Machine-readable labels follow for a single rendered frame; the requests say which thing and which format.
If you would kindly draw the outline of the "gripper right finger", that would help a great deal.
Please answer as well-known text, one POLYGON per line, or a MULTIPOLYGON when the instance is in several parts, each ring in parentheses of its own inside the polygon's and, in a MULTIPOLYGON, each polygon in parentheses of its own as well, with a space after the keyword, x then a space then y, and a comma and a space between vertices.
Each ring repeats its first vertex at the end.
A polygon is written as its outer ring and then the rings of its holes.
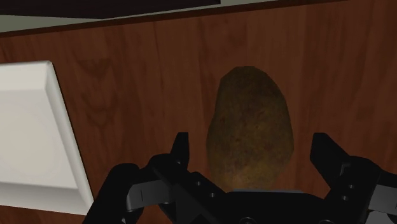
POLYGON ((349 155, 322 132, 312 136, 310 161, 330 187, 324 201, 331 217, 318 224, 367 224, 372 212, 397 224, 397 174, 349 155))

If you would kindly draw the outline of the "brown potato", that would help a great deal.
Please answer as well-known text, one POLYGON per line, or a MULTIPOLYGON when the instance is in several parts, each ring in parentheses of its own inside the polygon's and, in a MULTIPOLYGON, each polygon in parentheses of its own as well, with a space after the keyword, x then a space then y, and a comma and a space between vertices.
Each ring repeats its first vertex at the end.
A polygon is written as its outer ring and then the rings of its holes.
POLYGON ((244 66, 221 78, 206 150, 212 181, 222 190, 273 185, 294 140, 285 97, 267 73, 244 66))

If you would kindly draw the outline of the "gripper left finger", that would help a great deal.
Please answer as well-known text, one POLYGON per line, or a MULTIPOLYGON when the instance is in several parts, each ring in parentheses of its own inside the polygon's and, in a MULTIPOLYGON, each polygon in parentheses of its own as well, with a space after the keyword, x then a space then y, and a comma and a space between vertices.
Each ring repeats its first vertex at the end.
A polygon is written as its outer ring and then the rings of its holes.
POLYGON ((217 196, 223 191, 187 169, 188 133, 176 135, 170 153, 151 157, 138 168, 114 166, 82 224, 136 224, 145 207, 157 205, 172 224, 225 224, 217 196))

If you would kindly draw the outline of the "white square plate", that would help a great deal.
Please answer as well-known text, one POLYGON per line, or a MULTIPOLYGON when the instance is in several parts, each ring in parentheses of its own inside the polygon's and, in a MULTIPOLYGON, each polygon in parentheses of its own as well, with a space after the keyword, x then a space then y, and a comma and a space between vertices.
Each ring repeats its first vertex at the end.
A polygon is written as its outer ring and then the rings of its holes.
POLYGON ((92 202, 53 64, 0 64, 0 206, 85 215, 92 202))

